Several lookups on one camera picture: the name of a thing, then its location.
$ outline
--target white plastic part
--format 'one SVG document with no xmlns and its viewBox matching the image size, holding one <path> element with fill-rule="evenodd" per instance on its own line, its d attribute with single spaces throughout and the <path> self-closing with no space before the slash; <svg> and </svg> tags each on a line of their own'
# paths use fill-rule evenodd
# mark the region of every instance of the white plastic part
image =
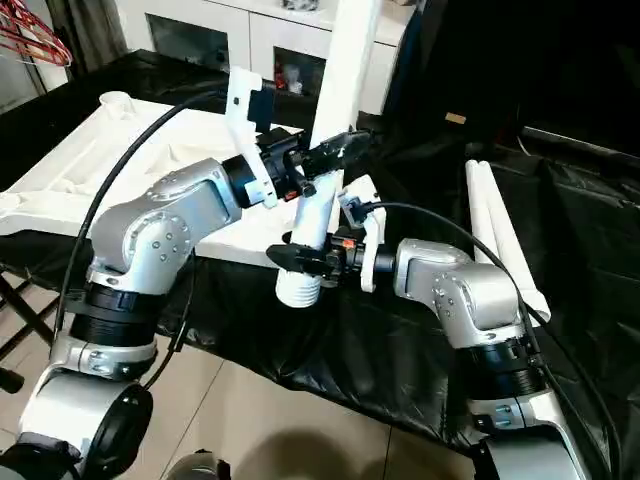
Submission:
<svg viewBox="0 0 640 480">
<path fill-rule="evenodd" d="M 471 230 L 473 235 L 484 243 L 495 255 L 500 256 L 498 246 L 496 245 L 496 238 L 493 234 L 489 205 L 484 198 L 484 183 L 478 162 L 469 160 L 465 164 L 465 170 L 467 173 L 467 190 L 469 193 L 469 210 L 471 213 Z M 493 262 L 489 260 L 489 257 L 482 253 L 478 247 L 474 248 L 474 252 L 476 262 L 493 264 Z"/>
<path fill-rule="evenodd" d="M 349 131 L 355 125 L 381 9 L 382 0 L 340 1 L 318 99 L 311 148 Z M 342 172 L 323 175 L 315 181 L 317 193 L 300 199 L 292 243 L 315 249 L 322 247 L 329 221 L 332 217 L 338 218 L 334 197 L 336 189 L 342 188 L 342 177 Z M 320 295 L 320 278 L 280 270 L 276 295 L 292 308 L 309 307 Z"/>
<path fill-rule="evenodd" d="M 478 168 L 481 172 L 482 191 L 485 194 L 485 202 L 489 207 L 500 260 L 502 260 L 502 263 L 507 267 L 507 270 L 509 270 L 518 285 L 523 300 L 548 322 L 551 319 L 549 305 L 533 281 L 529 265 L 511 224 L 511 218 L 502 200 L 502 195 L 500 195 L 491 166 L 487 162 L 480 162 Z"/>
<path fill-rule="evenodd" d="M 252 90 L 262 90 L 262 77 L 240 67 L 231 67 L 225 118 L 236 148 L 256 177 L 255 181 L 245 187 L 249 201 L 254 204 L 262 202 L 265 207 L 273 208 L 278 205 L 278 196 L 260 159 L 260 150 L 255 142 L 256 124 L 247 120 Z"/>
<path fill-rule="evenodd" d="M 112 120 L 125 120 L 136 115 L 133 99 L 125 92 L 106 92 L 98 97 Z"/>
<path fill-rule="evenodd" d="M 107 94 L 109 107 L 132 103 L 131 115 L 112 115 L 101 105 L 29 172 L 0 193 L 0 235 L 36 230 L 77 235 L 82 219 L 105 176 L 131 143 L 171 106 Z M 299 129 L 285 127 L 295 133 Z M 162 126 L 135 153 L 109 189 L 98 215 L 118 203 L 144 194 L 155 181 L 173 170 L 207 157 L 224 161 L 238 150 L 224 115 L 185 110 Z M 276 268 L 265 254 L 291 231 L 297 201 L 279 202 L 266 210 L 244 210 L 242 220 L 219 230 L 196 246 L 202 257 Z M 337 228 L 337 222 L 331 224 Z"/>
<path fill-rule="evenodd" d="M 338 195 L 341 206 L 347 205 L 354 199 L 359 199 L 362 203 L 379 202 L 378 191 L 369 175 L 363 175 L 346 186 Z M 364 238 L 364 257 L 360 270 L 360 288 L 363 292 L 373 293 L 376 286 L 373 283 L 373 270 L 378 253 L 378 245 L 384 243 L 384 229 L 387 223 L 387 212 L 384 208 L 379 208 L 369 212 L 363 222 L 364 230 L 367 232 Z"/>
</svg>

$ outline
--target white pipe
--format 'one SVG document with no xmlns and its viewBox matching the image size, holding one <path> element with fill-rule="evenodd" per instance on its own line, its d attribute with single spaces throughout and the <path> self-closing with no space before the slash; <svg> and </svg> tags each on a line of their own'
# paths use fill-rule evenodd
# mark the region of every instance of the white pipe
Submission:
<svg viewBox="0 0 640 480">
<path fill-rule="evenodd" d="M 360 93 L 382 10 L 382 0 L 341 0 L 336 12 L 329 58 L 325 65 L 311 148 L 355 125 Z M 291 242 L 320 249 L 324 245 L 342 172 L 316 179 L 317 193 L 300 198 Z M 276 295 L 293 308 L 313 305 L 320 294 L 320 277 L 278 272 Z"/>
<path fill-rule="evenodd" d="M 496 237 L 493 234 L 489 206 L 484 193 L 482 172 L 478 162 L 469 160 L 465 164 L 465 170 L 467 172 L 467 190 L 469 192 L 471 231 L 474 237 L 484 243 L 495 255 L 499 256 Z M 482 253 L 478 247 L 475 247 L 474 252 L 476 262 L 493 264 L 489 257 Z"/>
<path fill-rule="evenodd" d="M 491 166 L 487 162 L 480 162 L 484 192 L 491 215 L 491 224 L 500 260 L 504 263 L 515 280 L 523 300 L 531 305 L 545 321 L 551 319 L 549 305 L 544 295 L 538 291 L 531 276 L 529 265 L 522 252 L 522 247 L 511 224 L 511 218 L 504 205 L 500 190 L 493 177 Z"/>
</svg>

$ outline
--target tile floor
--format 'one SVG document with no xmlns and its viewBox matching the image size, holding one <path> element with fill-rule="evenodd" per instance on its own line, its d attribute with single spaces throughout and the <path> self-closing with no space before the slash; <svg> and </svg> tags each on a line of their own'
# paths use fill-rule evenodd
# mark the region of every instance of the tile floor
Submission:
<svg viewBox="0 0 640 480">
<path fill-rule="evenodd" d="M 23 295 L 36 311 L 55 296 L 37 287 Z M 0 312 L 0 342 L 20 326 L 9 309 Z M 158 341 L 162 355 L 168 341 Z M 0 391 L 0 450 L 13 443 L 47 353 L 32 334 L 0 364 L 26 379 L 16 395 Z M 174 357 L 152 391 L 153 419 L 136 463 L 120 477 L 126 480 L 164 479 L 178 459 L 200 448 L 229 462 L 234 480 L 473 478 L 473 465 L 463 457 L 190 347 Z"/>
</svg>

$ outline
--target cabinet glass door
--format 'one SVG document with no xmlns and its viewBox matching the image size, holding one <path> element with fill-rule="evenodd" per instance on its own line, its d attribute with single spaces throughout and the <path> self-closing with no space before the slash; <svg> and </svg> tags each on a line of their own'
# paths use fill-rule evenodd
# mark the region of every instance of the cabinet glass door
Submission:
<svg viewBox="0 0 640 480">
<path fill-rule="evenodd" d="M 156 52 L 208 68 L 229 71 L 227 34 L 147 14 Z"/>
</svg>

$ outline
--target black chair leg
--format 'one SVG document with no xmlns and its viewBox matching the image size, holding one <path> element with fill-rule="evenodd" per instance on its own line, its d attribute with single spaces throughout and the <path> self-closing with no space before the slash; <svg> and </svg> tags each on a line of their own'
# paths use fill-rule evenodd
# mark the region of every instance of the black chair leg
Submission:
<svg viewBox="0 0 640 480">
<path fill-rule="evenodd" d="M 24 385 L 24 377 L 0 367 L 0 389 L 7 393 L 18 393 Z"/>
</svg>

